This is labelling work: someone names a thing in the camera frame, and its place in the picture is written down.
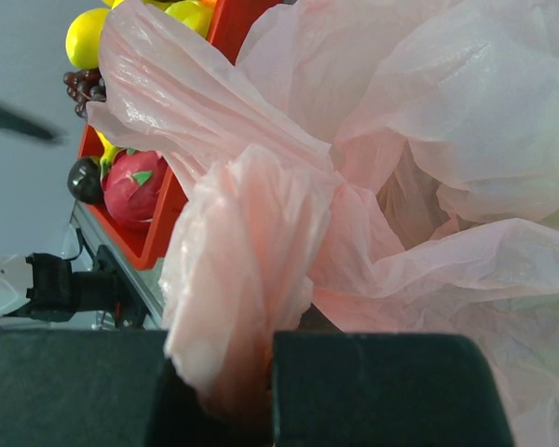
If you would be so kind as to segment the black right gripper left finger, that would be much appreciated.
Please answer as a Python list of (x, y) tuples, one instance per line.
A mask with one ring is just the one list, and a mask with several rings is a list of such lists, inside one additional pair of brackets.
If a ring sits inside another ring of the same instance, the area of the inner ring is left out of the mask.
[(201, 409), (157, 331), (0, 331), (0, 446), (267, 446)]

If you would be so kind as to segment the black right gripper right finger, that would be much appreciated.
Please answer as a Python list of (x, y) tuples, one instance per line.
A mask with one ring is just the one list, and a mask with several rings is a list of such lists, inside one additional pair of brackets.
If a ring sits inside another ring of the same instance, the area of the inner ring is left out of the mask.
[(512, 446), (493, 374), (445, 334), (279, 332), (278, 446)]

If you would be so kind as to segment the pink plastic bag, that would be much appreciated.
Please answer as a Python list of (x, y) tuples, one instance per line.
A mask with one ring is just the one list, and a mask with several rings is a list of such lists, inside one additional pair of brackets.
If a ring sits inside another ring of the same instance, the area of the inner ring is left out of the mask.
[(188, 202), (159, 284), (205, 411), (268, 418), (274, 331), (457, 332), (520, 446), (559, 446), (559, 1), (299, 1), (230, 62), (159, 9), (108, 15), (89, 123)]

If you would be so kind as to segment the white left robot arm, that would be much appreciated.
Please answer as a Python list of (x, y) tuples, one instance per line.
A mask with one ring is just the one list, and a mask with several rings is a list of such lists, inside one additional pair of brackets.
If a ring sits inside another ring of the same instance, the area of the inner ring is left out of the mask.
[(112, 261), (74, 271), (46, 253), (0, 258), (15, 317), (100, 312), (110, 331), (0, 329), (0, 446), (267, 446), (209, 416), (148, 331), (143, 299)]

